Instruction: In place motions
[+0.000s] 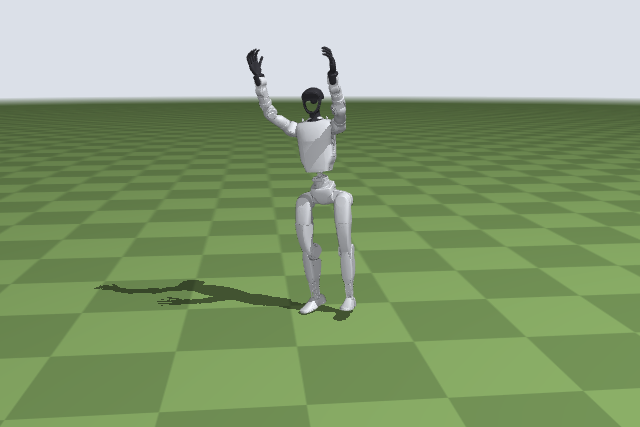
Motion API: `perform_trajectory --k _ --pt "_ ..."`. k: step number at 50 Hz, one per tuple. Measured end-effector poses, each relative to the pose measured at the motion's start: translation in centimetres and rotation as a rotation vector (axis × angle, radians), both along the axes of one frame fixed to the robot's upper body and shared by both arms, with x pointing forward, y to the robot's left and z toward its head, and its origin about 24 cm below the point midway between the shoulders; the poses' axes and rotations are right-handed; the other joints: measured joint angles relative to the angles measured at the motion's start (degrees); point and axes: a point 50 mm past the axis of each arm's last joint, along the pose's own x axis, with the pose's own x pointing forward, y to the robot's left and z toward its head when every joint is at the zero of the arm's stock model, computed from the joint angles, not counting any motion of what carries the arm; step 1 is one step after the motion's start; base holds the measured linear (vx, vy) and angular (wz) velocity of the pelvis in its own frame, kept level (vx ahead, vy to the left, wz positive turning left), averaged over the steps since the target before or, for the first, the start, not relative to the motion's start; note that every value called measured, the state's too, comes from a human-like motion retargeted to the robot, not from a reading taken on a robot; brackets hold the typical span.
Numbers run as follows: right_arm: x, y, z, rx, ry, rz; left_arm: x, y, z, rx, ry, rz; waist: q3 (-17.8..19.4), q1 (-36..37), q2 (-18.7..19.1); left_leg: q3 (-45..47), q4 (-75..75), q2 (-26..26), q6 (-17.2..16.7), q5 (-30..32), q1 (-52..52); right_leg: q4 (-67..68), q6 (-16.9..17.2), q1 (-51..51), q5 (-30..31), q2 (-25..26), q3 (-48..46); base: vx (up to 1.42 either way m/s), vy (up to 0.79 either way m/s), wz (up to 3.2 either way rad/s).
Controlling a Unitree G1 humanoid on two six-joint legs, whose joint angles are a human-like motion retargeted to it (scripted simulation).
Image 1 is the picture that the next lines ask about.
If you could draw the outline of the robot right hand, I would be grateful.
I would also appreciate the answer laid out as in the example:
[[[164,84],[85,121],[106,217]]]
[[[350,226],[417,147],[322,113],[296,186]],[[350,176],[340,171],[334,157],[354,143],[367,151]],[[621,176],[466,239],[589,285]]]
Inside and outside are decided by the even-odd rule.
[[[247,55],[247,62],[249,64],[249,68],[250,68],[251,72],[254,74],[253,79],[254,79],[255,84],[257,86],[261,85],[259,77],[262,77],[262,76],[265,77],[264,74],[261,74],[261,63],[262,63],[262,60],[263,60],[263,56],[261,56],[259,62],[258,62],[258,59],[257,59],[257,54],[258,54],[259,51],[260,51],[260,49],[258,49],[258,50],[254,49],[254,50],[250,51],[250,53],[248,53],[248,55]]]

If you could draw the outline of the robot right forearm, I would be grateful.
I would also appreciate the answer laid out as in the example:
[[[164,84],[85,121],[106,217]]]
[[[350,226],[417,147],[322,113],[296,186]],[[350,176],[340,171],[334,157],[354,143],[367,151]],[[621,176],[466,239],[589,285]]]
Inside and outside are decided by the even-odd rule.
[[[256,95],[259,99],[259,106],[261,107],[261,109],[263,110],[264,108],[267,108],[269,106],[272,105],[272,101],[269,98],[268,92],[267,92],[267,80],[265,77],[259,77],[261,85],[260,86],[256,86],[255,92]]]

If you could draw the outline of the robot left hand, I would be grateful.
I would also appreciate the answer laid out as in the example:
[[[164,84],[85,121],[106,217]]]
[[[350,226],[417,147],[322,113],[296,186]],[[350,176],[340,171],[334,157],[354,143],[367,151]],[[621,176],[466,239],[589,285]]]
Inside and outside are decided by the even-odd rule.
[[[322,52],[326,52],[326,53],[323,53],[322,55],[327,56],[329,58],[329,63],[330,63],[330,71],[328,71],[329,83],[331,85],[334,85],[336,84],[336,76],[338,75],[338,72],[336,71],[335,59],[332,56],[332,51],[329,48],[322,47],[321,49],[323,49]]]

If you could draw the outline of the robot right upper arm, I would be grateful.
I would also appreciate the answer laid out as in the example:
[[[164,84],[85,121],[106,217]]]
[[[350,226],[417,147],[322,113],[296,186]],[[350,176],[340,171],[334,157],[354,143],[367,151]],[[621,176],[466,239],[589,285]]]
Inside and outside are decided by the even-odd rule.
[[[267,120],[282,129],[286,135],[297,138],[296,128],[298,123],[290,121],[282,115],[277,115],[277,110],[273,105],[264,108],[263,114]]]

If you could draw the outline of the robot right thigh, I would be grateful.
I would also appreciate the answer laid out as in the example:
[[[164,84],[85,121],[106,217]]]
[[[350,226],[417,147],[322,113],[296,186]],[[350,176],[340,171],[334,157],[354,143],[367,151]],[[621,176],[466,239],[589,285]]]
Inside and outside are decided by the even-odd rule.
[[[312,208],[315,203],[312,200],[311,191],[303,193],[296,201],[296,233],[302,251],[308,254],[309,259],[318,259],[322,248],[317,243],[313,243],[313,214]]]

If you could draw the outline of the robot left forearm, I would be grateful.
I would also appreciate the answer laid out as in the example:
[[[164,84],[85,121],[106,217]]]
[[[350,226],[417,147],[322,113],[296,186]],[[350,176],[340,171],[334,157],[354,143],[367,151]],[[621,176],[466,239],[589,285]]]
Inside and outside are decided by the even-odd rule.
[[[338,83],[338,76],[336,76],[336,84],[334,85],[331,85],[329,83],[329,77],[327,76],[327,83],[329,85],[329,91],[332,97],[331,98],[332,103],[334,105],[341,105],[342,103],[344,103],[346,108],[346,102],[345,102],[344,96],[342,95],[340,84]]]

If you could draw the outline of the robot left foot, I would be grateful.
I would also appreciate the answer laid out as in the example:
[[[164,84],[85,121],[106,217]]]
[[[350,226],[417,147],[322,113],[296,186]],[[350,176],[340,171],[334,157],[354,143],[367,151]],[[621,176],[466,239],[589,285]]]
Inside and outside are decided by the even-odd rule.
[[[352,300],[351,297],[349,296],[349,298],[346,298],[343,304],[340,306],[340,310],[350,311],[350,310],[353,310],[354,307],[356,307],[356,300],[354,297]]]

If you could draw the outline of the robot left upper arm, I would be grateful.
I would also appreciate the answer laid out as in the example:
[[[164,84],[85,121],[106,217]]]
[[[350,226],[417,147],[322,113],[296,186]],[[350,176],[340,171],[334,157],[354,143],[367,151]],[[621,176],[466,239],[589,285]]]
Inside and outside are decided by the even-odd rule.
[[[346,108],[344,103],[341,105],[331,105],[331,111],[334,118],[331,120],[332,131],[336,134],[346,130]]]

